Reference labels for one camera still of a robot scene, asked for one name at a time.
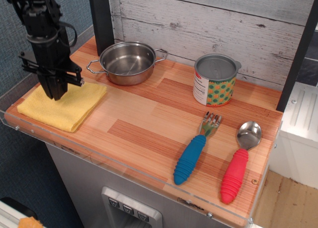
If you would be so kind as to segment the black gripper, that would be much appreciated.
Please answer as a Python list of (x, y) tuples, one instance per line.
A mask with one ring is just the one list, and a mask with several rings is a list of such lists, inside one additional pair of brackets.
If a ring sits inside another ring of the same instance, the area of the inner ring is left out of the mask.
[(46, 95), (60, 100), (68, 91), (68, 83), (82, 86), (81, 67), (70, 59), (70, 49), (61, 40), (51, 44), (32, 44), (32, 51), (21, 51), (22, 67), (35, 73)]

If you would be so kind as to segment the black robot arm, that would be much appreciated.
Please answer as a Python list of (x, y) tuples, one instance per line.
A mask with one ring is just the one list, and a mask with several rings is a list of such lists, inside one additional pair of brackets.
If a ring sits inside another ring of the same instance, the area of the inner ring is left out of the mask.
[(67, 28), (74, 27), (60, 20), (60, 5), (55, 0), (6, 0), (12, 4), (32, 51), (20, 52), (25, 71), (37, 74), (45, 94), (59, 100), (68, 91), (68, 85), (82, 86), (81, 67), (70, 59), (71, 47)]

